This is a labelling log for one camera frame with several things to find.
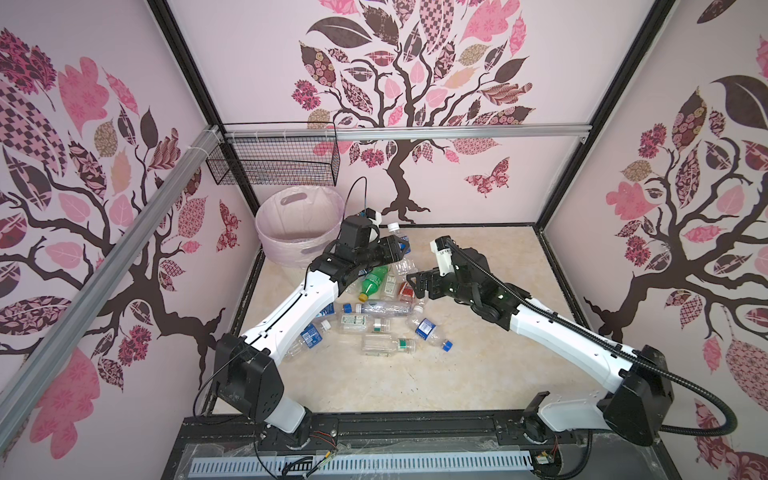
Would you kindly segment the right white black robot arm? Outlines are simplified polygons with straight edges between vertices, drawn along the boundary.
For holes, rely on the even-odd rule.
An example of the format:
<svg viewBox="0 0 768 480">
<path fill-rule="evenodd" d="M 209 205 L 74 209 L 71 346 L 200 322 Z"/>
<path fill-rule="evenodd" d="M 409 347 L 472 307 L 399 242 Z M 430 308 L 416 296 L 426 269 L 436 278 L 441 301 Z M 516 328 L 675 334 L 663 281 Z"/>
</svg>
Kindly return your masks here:
<svg viewBox="0 0 768 480">
<path fill-rule="evenodd" d="M 483 320 L 554 352 L 599 385 L 589 394 L 545 394 L 534 404 L 538 423 L 552 432 L 610 430 L 638 446 L 657 440 L 674 400 L 659 350 L 594 335 L 529 292 L 502 282 L 473 249 L 443 250 L 436 256 L 437 267 L 406 277 L 418 298 L 449 297 L 466 305 Z"/>
</svg>

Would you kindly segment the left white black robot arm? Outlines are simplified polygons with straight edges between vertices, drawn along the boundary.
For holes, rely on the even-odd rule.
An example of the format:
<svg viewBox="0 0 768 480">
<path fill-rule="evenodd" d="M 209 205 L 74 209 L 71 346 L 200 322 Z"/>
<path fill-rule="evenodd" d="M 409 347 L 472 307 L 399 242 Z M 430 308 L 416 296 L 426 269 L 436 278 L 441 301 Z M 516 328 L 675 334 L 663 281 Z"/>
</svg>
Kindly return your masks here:
<svg viewBox="0 0 768 480">
<path fill-rule="evenodd" d="M 287 396 L 279 372 L 289 347 L 362 274 L 403 260 L 409 247 L 404 236 L 383 234 L 366 216 L 344 219 L 294 292 L 255 327 L 217 342 L 211 381 L 216 397 L 256 423 L 291 435 L 306 432 L 311 412 Z"/>
</svg>

